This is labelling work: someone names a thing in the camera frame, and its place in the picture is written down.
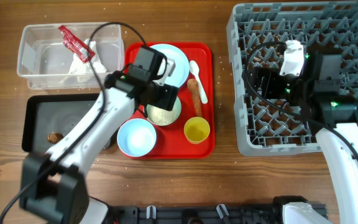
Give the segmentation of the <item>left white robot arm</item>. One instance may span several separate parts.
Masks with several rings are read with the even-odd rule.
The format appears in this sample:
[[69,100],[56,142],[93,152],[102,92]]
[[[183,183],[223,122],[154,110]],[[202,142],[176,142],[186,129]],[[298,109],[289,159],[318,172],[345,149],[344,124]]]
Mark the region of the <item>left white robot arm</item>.
[[104,79],[94,105],[45,154],[23,161],[19,206],[49,223],[115,223],[112,208],[90,197],[86,175],[114,132],[140,105],[171,110],[178,88],[165,82],[175,61],[141,46],[134,62]]

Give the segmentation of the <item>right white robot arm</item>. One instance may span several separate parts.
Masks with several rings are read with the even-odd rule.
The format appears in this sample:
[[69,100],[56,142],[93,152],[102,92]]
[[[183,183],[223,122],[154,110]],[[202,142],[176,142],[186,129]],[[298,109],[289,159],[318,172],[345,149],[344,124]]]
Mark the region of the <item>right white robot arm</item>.
[[[276,46],[283,58],[280,68],[249,68],[254,55]],[[276,110],[309,124],[329,167],[340,221],[358,223],[358,102],[342,95],[339,49],[305,47],[297,40],[266,42],[246,58],[242,78],[246,90]],[[275,106],[281,99],[299,113]]]

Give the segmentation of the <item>red snack wrapper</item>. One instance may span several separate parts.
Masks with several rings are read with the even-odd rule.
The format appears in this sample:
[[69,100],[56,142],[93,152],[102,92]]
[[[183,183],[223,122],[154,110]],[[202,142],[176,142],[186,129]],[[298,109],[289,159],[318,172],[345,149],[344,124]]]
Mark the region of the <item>red snack wrapper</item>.
[[63,35],[63,44],[64,46],[73,52],[81,62],[89,62],[96,53],[88,47],[82,40],[77,38],[68,28],[64,25],[58,27],[58,30]]

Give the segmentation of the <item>orange carrot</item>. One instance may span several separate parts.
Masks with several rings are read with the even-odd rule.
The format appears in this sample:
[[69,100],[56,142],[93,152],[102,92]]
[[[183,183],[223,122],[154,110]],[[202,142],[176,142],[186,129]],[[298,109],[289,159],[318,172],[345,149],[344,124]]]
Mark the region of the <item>orange carrot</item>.
[[196,116],[202,117],[203,115],[201,109],[201,99],[200,99],[198,82],[194,78],[191,78],[187,81],[187,87],[191,93],[191,98],[192,98]]

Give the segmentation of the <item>small light blue bowl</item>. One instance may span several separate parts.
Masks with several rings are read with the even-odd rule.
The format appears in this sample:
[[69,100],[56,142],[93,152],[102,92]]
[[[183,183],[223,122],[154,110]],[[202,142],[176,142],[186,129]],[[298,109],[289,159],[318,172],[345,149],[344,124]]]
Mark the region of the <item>small light blue bowl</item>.
[[148,154],[157,142],[157,133],[147,120],[134,118],[126,121],[117,133],[117,144],[127,156],[142,157]]

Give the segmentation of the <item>brown food scrap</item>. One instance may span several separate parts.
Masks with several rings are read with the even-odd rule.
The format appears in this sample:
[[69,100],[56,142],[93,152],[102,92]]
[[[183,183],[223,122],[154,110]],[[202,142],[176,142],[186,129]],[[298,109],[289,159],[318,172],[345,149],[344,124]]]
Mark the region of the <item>brown food scrap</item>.
[[60,140],[62,140],[64,138],[63,134],[61,133],[50,133],[47,136],[47,141],[52,143],[52,144],[56,144],[58,143]]

